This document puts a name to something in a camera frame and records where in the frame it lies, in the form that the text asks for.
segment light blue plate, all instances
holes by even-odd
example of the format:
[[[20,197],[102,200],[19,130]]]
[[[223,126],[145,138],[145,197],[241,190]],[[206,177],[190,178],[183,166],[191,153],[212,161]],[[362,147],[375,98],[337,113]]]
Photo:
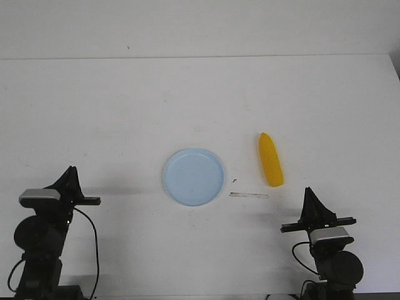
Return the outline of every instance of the light blue plate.
[[[164,188],[177,202],[188,206],[208,203],[224,186],[224,169],[205,149],[184,149],[167,162],[162,176]]]

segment black mount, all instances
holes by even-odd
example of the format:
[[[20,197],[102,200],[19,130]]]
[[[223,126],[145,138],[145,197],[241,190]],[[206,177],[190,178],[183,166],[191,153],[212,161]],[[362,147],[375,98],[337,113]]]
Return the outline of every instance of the black mount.
[[[75,205],[99,205],[99,197],[84,197],[78,170],[70,166],[52,185],[28,189],[19,198],[36,215],[23,220],[15,230],[14,240],[25,252],[17,300],[83,300],[79,286],[58,286],[62,263],[59,259]]]
[[[310,187],[306,188],[299,221],[281,227],[282,233],[307,232],[318,276],[326,280],[307,284],[303,300],[354,300],[353,289],[363,277],[363,265],[353,253],[343,251],[354,239],[338,227],[354,223],[353,217],[337,218]]]

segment table surface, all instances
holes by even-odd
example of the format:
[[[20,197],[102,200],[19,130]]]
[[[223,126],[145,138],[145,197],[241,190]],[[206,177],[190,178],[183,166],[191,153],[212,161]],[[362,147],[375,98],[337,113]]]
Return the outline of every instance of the table surface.
[[[279,228],[299,219],[306,186],[357,219],[346,248],[364,264],[357,292],[398,291],[399,97],[387,55],[0,61],[0,268],[19,260],[13,231],[33,213],[18,196],[71,164],[84,193],[102,197],[82,207],[99,233],[98,296],[298,293],[315,279],[291,257],[307,236]],[[263,178],[263,131],[281,187]],[[176,203],[161,182],[168,158],[191,147],[226,173],[201,207]],[[298,253],[313,266],[306,247]],[[61,282],[89,294],[93,236],[78,215],[61,259]]]

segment white wall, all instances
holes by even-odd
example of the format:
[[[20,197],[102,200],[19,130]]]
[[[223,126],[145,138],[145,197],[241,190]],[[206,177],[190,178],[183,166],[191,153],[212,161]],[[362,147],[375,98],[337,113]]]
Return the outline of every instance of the white wall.
[[[390,53],[400,1],[1,1],[0,58]]]

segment white table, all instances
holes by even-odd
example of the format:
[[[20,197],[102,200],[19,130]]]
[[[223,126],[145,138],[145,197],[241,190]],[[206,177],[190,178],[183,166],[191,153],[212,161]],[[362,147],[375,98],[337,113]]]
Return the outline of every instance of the white table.
[[[399,291],[399,113],[387,55],[0,61],[0,294],[22,253],[14,229],[33,213],[18,196],[69,165],[87,196],[102,197],[82,207],[99,232],[99,296],[298,293],[315,279],[290,253],[306,233],[279,228],[299,219],[306,186],[357,219],[347,227],[365,268],[357,292]],[[263,131],[282,187],[264,182]],[[161,182],[168,158],[190,147],[226,171],[202,207],[174,202]],[[299,256],[313,265],[306,248]],[[62,261],[61,282],[89,294],[93,237],[79,215]]]

